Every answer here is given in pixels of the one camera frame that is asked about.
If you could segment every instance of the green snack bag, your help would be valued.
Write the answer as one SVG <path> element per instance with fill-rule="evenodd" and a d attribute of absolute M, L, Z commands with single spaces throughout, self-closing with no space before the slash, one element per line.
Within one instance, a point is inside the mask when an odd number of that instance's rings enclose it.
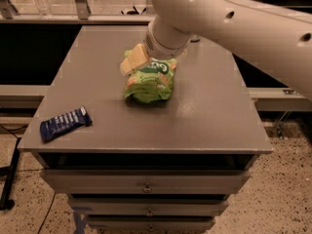
<path fill-rule="evenodd" d="M 143 103 L 167 100 L 173 92 L 176 59 L 151 61 L 149 66 L 130 75 L 125 98 L 132 97 Z"/>

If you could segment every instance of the wooden drawer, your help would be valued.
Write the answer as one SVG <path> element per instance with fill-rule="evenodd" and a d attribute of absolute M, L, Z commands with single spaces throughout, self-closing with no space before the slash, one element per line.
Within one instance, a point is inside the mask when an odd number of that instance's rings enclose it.
<path fill-rule="evenodd" d="M 86 216 L 91 228 L 109 230 L 200 230 L 211 229 L 213 218 L 176 217 L 104 217 Z"/>
<path fill-rule="evenodd" d="M 68 204 L 82 215 L 189 215 L 216 216 L 223 213 L 225 200 L 203 198 L 69 198 Z"/>
<path fill-rule="evenodd" d="M 86 171 L 46 170 L 41 174 L 57 193 L 233 194 L 247 171 Z"/>

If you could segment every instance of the floor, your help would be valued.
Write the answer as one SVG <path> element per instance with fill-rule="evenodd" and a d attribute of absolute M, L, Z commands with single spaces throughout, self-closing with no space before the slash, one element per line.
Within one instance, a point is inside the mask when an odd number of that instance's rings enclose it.
<path fill-rule="evenodd" d="M 2 125 L 10 129 L 26 125 L 27 121 L 27 118 L 0 118 Z M 312 233 L 312 144 L 308 138 L 311 132 L 306 131 L 297 117 L 283 125 L 284 139 L 275 134 L 271 119 L 262 118 L 262 124 L 274 152 L 260 156 L 255 162 L 251 168 L 252 177 L 238 194 L 230 196 L 229 207 L 216 218 L 216 224 L 206 234 Z M 22 137 L 23 130 L 14 133 Z M 15 143 L 13 135 L 0 130 L 1 167 L 10 163 Z M 16 204 L 10 211 L 0 212 L 1 233 L 74 233 L 75 222 L 66 196 L 54 194 L 41 179 L 40 169 L 29 153 L 21 154 L 11 193 Z M 135 232 L 103 232 L 87 226 L 85 233 Z"/>

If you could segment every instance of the dark blue packet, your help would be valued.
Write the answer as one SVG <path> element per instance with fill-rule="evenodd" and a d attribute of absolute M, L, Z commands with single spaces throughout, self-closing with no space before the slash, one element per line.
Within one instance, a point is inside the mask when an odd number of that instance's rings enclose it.
<path fill-rule="evenodd" d="M 43 121 L 40 124 L 40 134 L 43 141 L 50 141 L 81 127 L 92 125 L 92 119 L 84 106 L 64 113 L 60 116 Z"/>

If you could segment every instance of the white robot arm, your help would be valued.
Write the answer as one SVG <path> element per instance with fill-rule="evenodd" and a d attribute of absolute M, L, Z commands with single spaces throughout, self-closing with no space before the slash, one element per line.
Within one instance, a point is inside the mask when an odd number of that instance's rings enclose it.
<path fill-rule="evenodd" d="M 252 0 L 152 0 L 144 44 L 156 59 L 184 51 L 193 34 L 312 100 L 312 17 Z"/>

